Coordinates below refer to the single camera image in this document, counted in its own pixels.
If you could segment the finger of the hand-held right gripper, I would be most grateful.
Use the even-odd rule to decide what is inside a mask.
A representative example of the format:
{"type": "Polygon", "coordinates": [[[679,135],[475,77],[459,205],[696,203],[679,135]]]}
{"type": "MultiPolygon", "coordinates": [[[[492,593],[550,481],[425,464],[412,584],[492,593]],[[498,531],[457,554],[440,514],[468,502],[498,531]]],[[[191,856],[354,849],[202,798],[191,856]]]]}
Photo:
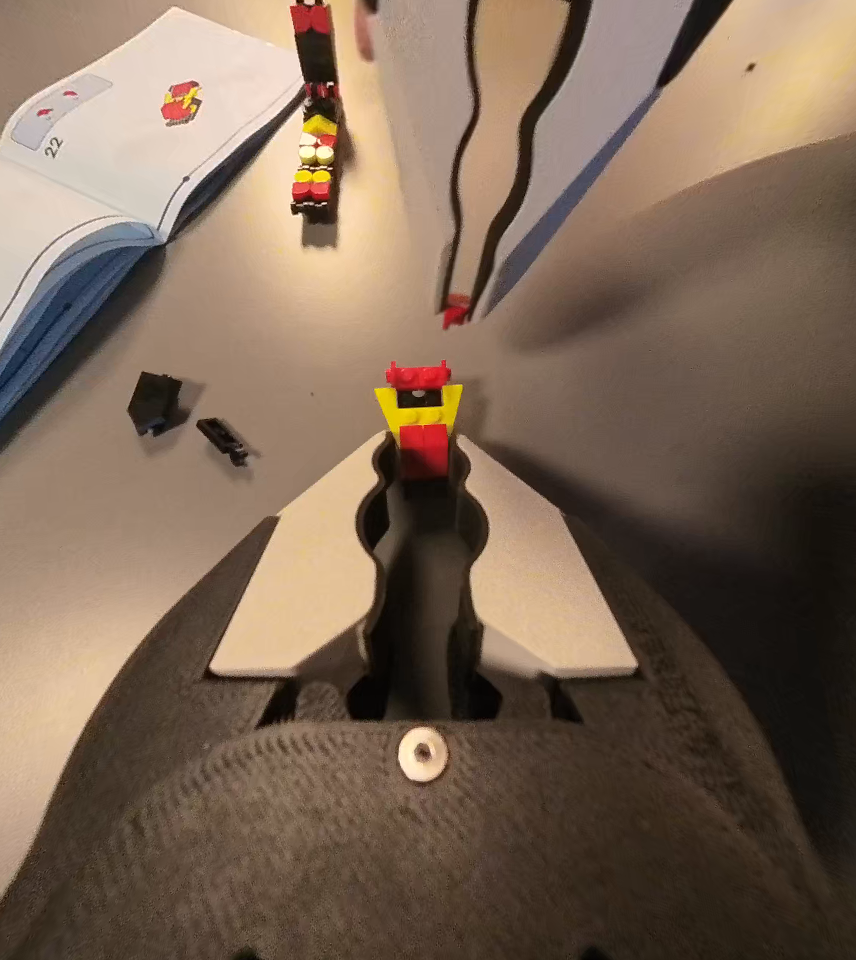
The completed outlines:
{"type": "Polygon", "coordinates": [[[517,166],[485,235],[470,317],[518,284],[690,54],[698,2],[573,2],[517,128],[517,166]]]}
{"type": "Polygon", "coordinates": [[[480,112],[474,62],[478,7],[469,1],[379,2],[372,25],[400,184],[417,249],[426,260],[434,313],[442,313],[448,294],[458,293],[453,285],[463,222],[458,177],[480,112]]]}

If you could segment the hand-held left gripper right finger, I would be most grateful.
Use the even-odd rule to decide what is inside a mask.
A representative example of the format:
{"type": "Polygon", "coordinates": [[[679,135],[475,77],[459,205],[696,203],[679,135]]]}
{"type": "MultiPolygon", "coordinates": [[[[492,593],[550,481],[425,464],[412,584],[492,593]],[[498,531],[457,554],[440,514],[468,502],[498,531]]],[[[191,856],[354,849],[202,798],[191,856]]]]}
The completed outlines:
{"type": "Polygon", "coordinates": [[[484,520],[468,571],[480,666],[518,678],[633,674],[637,659],[562,512],[468,438],[458,450],[484,520]]]}

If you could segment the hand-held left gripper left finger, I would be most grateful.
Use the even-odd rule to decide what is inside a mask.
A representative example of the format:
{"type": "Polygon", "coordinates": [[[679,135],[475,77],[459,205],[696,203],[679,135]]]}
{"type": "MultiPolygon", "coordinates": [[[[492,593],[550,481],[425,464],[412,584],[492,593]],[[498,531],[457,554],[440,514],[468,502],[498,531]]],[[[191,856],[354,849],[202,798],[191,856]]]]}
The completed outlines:
{"type": "Polygon", "coordinates": [[[220,678],[361,678],[384,599],[379,534],[363,518],[386,490],[375,434],[277,515],[209,668],[220,678]]]}

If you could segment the small red yellow lego assembly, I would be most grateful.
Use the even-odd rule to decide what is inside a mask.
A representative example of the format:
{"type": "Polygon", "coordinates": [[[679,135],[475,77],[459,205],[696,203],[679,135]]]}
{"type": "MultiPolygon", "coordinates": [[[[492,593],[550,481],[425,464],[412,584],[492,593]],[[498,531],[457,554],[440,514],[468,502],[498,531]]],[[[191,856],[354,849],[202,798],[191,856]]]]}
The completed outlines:
{"type": "Polygon", "coordinates": [[[401,478],[420,482],[445,479],[463,385],[452,380],[445,361],[434,366],[391,362],[377,402],[400,455],[401,478]]]}

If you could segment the long red yellow lego assembly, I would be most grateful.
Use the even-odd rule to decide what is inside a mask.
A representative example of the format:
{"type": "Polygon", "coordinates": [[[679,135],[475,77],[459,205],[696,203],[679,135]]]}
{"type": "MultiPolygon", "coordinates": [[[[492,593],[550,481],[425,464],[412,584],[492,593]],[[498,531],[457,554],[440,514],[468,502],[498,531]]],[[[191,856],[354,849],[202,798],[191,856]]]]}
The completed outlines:
{"type": "Polygon", "coordinates": [[[290,209],[307,223],[332,224],[338,213],[338,141],[344,127],[334,19],[324,1],[292,3],[290,18],[305,94],[290,209]]]}

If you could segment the flat black lego piece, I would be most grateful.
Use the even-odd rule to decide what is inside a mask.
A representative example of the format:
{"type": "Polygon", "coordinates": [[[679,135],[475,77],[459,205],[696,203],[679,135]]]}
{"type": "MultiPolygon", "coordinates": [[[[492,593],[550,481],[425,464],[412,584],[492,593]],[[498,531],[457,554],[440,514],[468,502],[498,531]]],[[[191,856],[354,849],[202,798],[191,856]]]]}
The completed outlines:
{"type": "Polygon", "coordinates": [[[246,466],[249,451],[244,441],[225,421],[217,417],[202,417],[196,421],[195,426],[218,453],[228,457],[233,466],[246,466]]]}

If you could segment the black lego block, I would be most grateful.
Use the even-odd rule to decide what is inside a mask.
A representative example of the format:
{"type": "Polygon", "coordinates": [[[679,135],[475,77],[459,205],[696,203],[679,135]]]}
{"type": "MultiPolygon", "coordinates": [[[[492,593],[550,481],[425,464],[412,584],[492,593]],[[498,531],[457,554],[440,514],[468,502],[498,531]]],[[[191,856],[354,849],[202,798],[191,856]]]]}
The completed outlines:
{"type": "Polygon", "coordinates": [[[126,412],[139,437],[157,437],[175,426],[183,381],[167,374],[141,372],[126,412]]]}

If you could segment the open instruction booklet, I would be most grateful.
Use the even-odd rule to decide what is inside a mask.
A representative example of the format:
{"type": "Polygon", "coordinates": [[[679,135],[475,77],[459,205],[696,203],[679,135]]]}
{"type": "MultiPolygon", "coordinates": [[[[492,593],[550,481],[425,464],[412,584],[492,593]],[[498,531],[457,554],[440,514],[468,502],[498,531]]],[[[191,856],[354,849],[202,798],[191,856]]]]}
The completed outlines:
{"type": "Polygon", "coordinates": [[[0,139],[0,423],[137,262],[304,94],[297,54],[177,6],[52,84],[0,139]]]}

